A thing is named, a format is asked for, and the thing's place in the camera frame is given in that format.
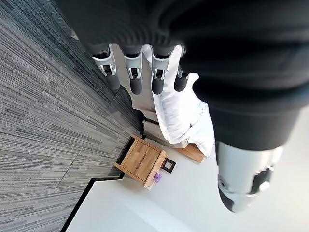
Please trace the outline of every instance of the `drawer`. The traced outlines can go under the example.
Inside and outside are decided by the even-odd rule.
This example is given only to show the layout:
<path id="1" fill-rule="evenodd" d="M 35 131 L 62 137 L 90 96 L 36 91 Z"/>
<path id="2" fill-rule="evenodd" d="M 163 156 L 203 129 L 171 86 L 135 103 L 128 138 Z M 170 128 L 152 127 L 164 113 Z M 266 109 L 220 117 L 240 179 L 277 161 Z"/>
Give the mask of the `drawer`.
<path id="1" fill-rule="evenodd" d="M 159 157 L 159 152 L 156 150 L 148 147 L 146 150 L 145 156 L 140 163 L 140 166 L 136 169 L 135 175 L 142 179 L 143 181 L 146 181 L 147 177 L 149 176 L 150 171 L 152 170 L 157 158 Z"/>
<path id="2" fill-rule="evenodd" d="M 141 142 L 137 142 L 123 167 L 145 181 L 158 156 L 159 152 Z"/>

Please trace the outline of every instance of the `small picture frame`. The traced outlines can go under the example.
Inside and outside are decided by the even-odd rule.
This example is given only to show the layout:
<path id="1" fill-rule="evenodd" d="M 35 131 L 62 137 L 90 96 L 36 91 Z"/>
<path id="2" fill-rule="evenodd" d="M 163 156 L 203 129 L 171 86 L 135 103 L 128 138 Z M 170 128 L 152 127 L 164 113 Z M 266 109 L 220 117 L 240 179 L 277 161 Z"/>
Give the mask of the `small picture frame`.
<path id="1" fill-rule="evenodd" d="M 167 171 L 168 173 L 172 173 L 175 165 L 176 165 L 176 162 L 170 160 L 169 158 L 165 158 L 161 168 Z"/>

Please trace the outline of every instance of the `floor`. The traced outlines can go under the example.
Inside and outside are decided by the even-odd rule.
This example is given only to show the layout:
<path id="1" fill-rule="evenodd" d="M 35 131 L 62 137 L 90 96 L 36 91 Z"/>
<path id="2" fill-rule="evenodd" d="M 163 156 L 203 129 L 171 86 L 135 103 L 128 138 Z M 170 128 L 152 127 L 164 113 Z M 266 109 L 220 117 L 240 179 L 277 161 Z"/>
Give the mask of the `floor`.
<path id="1" fill-rule="evenodd" d="M 51 0 L 0 1 L 0 231 L 57 232 L 112 168 L 140 114 Z"/>

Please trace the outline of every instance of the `black rubber fingertip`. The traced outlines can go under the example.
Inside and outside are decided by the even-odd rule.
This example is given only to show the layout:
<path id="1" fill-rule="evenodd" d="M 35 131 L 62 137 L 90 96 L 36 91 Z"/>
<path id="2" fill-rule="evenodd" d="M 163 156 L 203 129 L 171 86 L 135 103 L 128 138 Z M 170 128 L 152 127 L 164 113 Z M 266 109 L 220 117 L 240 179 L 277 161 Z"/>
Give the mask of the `black rubber fingertip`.
<path id="1" fill-rule="evenodd" d="M 187 82 L 188 82 L 188 79 L 186 79 L 186 78 L 179 78 L 179 77 L 176 77 L 175 82 L 174 82 L 174 89 L 175 89 L 177 92 L 183 91 L 184 88 L 185 88 L 186 85 L 187 85 Z"/>
<path id="2" fill-rule="evenodd" d="M 113 89 L 113 90 L 117 90 L 120 88 L 120 81 L 117 75 L 108 75 L 107 76 L 107 83 L 108 86 Z"/>
<path id="3" fill-rule="evenodd" d="M 137 78 L 130 79 L 130 87 L 131 87 L 132 93 L 134 93 L 135 95 L 141 94 L 143 90 L 141 78 L 140 79 L 137 79 Z"/>
<path id="4" fill-rule="evenodd" d="M 158 95 L 162 93 L 163 91 L 163 85 L 164 85 L 164 80 L 161 79 L 153 79 L 153 84 L 151 86 L 151 89 L 154 94 Z"/>

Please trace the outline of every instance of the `black floor trim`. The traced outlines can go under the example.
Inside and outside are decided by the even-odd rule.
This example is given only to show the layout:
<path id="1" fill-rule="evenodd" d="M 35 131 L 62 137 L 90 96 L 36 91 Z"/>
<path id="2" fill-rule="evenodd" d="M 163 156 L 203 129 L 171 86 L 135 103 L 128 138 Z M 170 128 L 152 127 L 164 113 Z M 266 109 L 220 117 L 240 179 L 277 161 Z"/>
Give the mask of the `black floor trim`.
<path id="1" fill-rule="evenodd" d="M 93 184 L 96 181 L 105 181 L 105 180 L 120 180 L 124 177 L 125 173 L 121 173 L 119 177 L 106 177 L 106 178 L 92 178 L 88 185 L 86 186 L 85 190 L 83 191 L 81 197 L 79 198 L 78 202 L 76 203 L 74 209 L 72 210 L 70 216 L 68 217 L 66 223 L 64 223 L 60 232 L 65 232 L 69 227 L 70 223 L 72 222 L 73 218 L 75 217 L 79 207 L 82 205 L 83 201 L 85 200 L 88 192 L 91 190 Z"/>

